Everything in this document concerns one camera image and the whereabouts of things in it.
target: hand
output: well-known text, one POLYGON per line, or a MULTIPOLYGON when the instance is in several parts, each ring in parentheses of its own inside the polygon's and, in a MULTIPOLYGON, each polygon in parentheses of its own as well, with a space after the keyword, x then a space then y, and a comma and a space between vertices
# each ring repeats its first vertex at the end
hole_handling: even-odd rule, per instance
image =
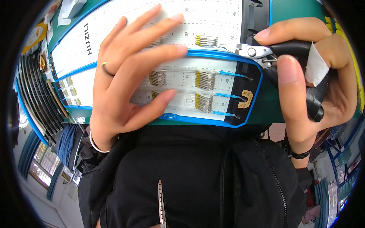
MULTIPOLYGON (((329 68, 337 69, 338 77, 330 77, 322 103, 324 117, 316 123, 307 116, 306 84, 299 62, 290 55, 277 61, 280 106, 286 123, 288 140, 295 153, 308 151, 317 132, 347 122, 357 103, 357 84, 351 53, 346 41, 332 34, 317 18, 294 18, 278 22, 255 37, 261 45, 271 45, 297 39, 313 41, 329 68)), ((293 159, 294 166, 307 166, 307 159, 293 159)))
POLYGON ((143 107, 129 102, 143 77, 161 63, 187 53, 185 45, 163 45, 140 52, 184 20, 182 14, 177 14, 141 29, 160 11, 161 5, 154 6, 127 27, 122 17, 100 45, 90 128, 101 150, 109 150, 117 134, 137 130, 160 117, 176 94, 175 90, 166 90, 143 107), (103 70, 103 62, 107 62, 104 67, 114 77, 103 70))

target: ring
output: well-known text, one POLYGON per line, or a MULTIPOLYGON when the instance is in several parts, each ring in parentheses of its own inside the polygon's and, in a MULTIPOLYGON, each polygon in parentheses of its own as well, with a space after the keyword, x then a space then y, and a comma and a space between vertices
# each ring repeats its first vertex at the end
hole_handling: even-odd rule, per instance
POLYGON ((107 63, 107 62, 103 62, 103 63, 101 64, 101 66, 103 67, 103 71, 104 71, 106 74, 108 74, 109 76, 114 77, 114 76, 115 76, 115 74, 111 74, 111 73, 107 72, 107 70, 105 69, 105 64, 106 64, 106 63, 107 63))

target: cutting pliers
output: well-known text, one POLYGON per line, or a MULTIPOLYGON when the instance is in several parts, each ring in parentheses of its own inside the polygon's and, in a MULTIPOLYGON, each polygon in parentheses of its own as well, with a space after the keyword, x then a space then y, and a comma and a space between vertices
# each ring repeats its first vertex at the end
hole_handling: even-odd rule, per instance
MULTIPOLYGON (((268 47, 252 46, 244 43, 221 44, 219 47, 257 62, 262 67, 261 71, 264 76, 268 77, 271 83, 278 88, 277 67, 272 65, 272 62, 275 62, 277 60, 276 57, 283 54, 308 59, 311 45, 312 43, 308 41, 290 40, 268 47)), ((320 122, 324 115, 322 101, 326 94, 328 81, 329 77, 327 74, 317 87, 307 86, 308 117, 315 122, 320 122)))

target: white wall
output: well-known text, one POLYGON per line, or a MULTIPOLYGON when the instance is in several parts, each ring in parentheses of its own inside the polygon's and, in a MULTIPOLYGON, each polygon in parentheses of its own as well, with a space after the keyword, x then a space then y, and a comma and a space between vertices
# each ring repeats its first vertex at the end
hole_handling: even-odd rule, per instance
MULTIPOLYGON (((13 149, 15 164, 18 168, 19 158, 23 150, 24 143, 31 132, 32 127, 28 125, 25 129, 19 131, 18 145, 13 149)), ((57 179, 53 200, 46 198, 47 190, 40 185, 31 175, 25 180, 20 173, 19 182, 24 194, 29 198, 33 208, 38 216, 59 228, 83 228, 81 213, 76 201, 68 195, 71 185, 74 183, 63 184, 62 177, 57 179)))

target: table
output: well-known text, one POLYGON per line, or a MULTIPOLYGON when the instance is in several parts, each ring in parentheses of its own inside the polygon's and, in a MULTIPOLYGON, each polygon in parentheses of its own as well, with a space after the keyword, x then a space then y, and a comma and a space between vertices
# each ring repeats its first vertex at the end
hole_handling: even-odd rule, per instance
MULTIPOLYGON (((71 20, 70 25, 62 25, 57 27, 57 19, 61 8, 57 9, 52 19, 53 22, 53 36, 49 42, 49 49, 52 48, 58 39, 62 36, 66 30, 77 21, 77 19, 85 12, 90 10, 101 0, 88 0, 81 10, 71 20)), ((287 20, 290 18, 301 18, 301 17, 317 17, 324 20, 324 9, 323 6, 316 0, 272 0, 272 23, 287 20)), ((86 117, 84 123, 88 123, 91 110, 67 108, 71 116, 86 117)), ((259 93, 257 95, 255 105, 252 109, 251 115, 248 119, 248 124, 259 124, 259 123, 283 123, 284 118, 281 113, 279 94, 274 86, 269 82, 267 78, 263 78, 259 93)), ((152 124, 158 125, 176 125, 176 121, 170 120, 155 120, 152 124)), ((190 124, 185 122, 178 122, 178 124, 190 124)))

